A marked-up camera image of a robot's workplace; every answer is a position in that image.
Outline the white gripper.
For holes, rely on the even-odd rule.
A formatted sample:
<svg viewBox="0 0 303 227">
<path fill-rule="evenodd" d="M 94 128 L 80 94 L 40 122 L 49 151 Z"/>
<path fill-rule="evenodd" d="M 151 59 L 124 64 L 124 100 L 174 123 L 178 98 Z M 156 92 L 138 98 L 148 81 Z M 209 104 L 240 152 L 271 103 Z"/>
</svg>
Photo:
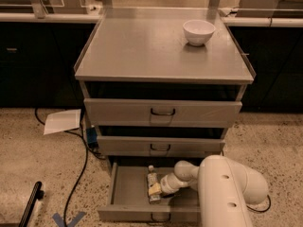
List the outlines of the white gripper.
<svg viewBox="0 0 303 227">
<path fill-rule="evenodd" d="M 179 180 L 173 173 L 164 176 L 160 183 L 153 184 L 149 190 L 148 194 L 153 195 L 170 195 L 176 193 L 180 188 L 188 187 L 188 182 Z"/>
</svg>

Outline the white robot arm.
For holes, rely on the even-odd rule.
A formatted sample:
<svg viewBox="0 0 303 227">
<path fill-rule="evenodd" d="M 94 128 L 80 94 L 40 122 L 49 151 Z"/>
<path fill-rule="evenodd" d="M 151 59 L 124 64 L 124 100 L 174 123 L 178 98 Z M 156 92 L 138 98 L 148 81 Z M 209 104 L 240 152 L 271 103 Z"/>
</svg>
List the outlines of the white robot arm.
<svg viewBox="0 0 303 227">
<path fill-rule="evenodd" d="M 152 166 L 148 170 L 148 197 L 152 201 L 197 186 L 202 227 L 253 227 L 248 206 L 262 203 L 269 194 L 261 173 L 222 155 L 208 156 L 198 166 L 179 161 L 161 179 Z"/>
</svg>

